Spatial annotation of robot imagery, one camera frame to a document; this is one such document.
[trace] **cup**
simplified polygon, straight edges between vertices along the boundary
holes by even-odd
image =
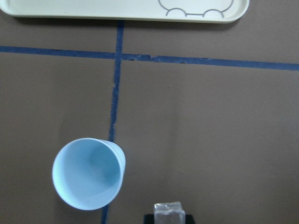
[[[125,155],[118,145],[82,138],[68,143],[57,154],[52,179],[66,203],[81,210],[95,210],[117,196],[125,165]]]

